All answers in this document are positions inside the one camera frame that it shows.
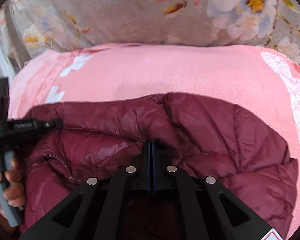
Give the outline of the person's left hand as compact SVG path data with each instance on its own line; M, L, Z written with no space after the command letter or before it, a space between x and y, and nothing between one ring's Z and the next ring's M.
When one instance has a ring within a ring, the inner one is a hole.
M3 196L11 207L21 207L26 203L25 189L21 183L22 175L19 168L19 161L16 158L11 160L12 168L5 172L5 178L11 185L4 190ZM6 214L0 204L0 215L6 219Z

